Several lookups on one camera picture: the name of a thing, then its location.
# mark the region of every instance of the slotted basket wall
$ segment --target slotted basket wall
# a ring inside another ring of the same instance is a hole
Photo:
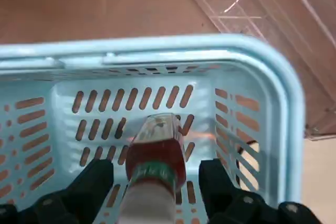
[[[197,178],[203,159],[220,158],[236,186],[272,206],[300,200],[301,85],[284,57],[256,39],[7,45],[0,81],[0,203],[28,207],[69,185],[93,158],[107,158],[115,182],[95,223],[114,223],[128,145],[148,115],[164,112],[181,120],[187,161],[176,223],[206,222]]]

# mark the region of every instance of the bottle neck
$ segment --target bottle neck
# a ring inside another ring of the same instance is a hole
[[[173,197],[176,190],[176,173],[164,162],[145,162],[136,166],[133,171],[130,187],[143,184],[153,183],[165,187]]]

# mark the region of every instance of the bottle label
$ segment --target bottle label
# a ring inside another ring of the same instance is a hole
[[[130,180],[130,185],[143,178],[157,178],[175,191],[176,174],[163,162],[146,162],[138,165]]]

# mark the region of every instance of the bottle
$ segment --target bottle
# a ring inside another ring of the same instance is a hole
[[[175,193],[186,180],[180,121],[174,114],[149,116],[126,157],[129,188],[118,224],[175,222]]]

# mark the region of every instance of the robotic hand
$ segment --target robotic hand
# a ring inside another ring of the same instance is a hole
[[[220,160],[201,161],[198,171],[208,224],[320,224],[302,204],[283,202],[278,209],[263,198],[234,187]]]
[[[283,202],[278,209],[263,198],[234,187],[220,160],[202,161],[199,186],[208,224],[318,224],[304,205]],[[66,189],[41,197],[18,212],[0,205],[1,224],[91,224],[113,185],[113,164],[94,159]]]

